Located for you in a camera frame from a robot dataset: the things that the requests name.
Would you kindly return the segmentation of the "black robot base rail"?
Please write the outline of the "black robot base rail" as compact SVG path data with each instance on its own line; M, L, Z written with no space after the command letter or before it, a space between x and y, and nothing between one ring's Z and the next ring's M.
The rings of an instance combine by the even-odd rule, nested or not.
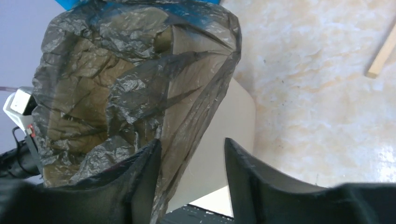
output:
M214 211L187 204L167 213L160 221L160 224L234 224L234 219Z

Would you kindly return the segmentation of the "dark translucent trash bag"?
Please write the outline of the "dark translucent trash bag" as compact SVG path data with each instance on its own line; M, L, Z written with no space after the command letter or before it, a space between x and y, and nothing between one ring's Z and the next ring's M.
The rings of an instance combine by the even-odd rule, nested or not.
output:
M162 143L164 217L241 58L238 17L189 0L90 0L47 27L33 82L44 185L72 185Z

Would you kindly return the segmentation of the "beige plastic trash bin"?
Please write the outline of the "beige plastic trash bin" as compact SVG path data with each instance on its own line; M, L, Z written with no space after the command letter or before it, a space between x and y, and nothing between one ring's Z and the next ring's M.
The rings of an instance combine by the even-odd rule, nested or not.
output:
M166 90L161 169L153 211L171 212L226 186L225 138L253 149L255 105L233 78L237 34L214 36L173 27L177 68Z

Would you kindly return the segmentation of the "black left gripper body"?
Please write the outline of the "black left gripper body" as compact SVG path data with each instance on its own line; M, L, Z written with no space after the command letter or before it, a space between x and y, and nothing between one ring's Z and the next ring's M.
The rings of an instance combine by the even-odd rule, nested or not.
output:
M16 143L16 148L4 152L0 155L0 177L7 179L28 179L40 174L39 169L26 143L26 139L18 141L15 131L12 135Z

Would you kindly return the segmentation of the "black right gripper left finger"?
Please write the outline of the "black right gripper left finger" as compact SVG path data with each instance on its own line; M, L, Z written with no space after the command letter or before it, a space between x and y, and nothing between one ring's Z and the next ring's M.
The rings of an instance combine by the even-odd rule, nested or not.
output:
M44 188L0 181L3 224L148 224L160 168L161 142L74 185Z

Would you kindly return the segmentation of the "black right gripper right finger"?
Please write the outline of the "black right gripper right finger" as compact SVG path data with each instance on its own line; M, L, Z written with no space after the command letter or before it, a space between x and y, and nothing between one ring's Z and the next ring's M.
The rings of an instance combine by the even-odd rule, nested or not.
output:
M237 224L393 224L394 183L344 183L324 188L295 179L224 143L226 175Z

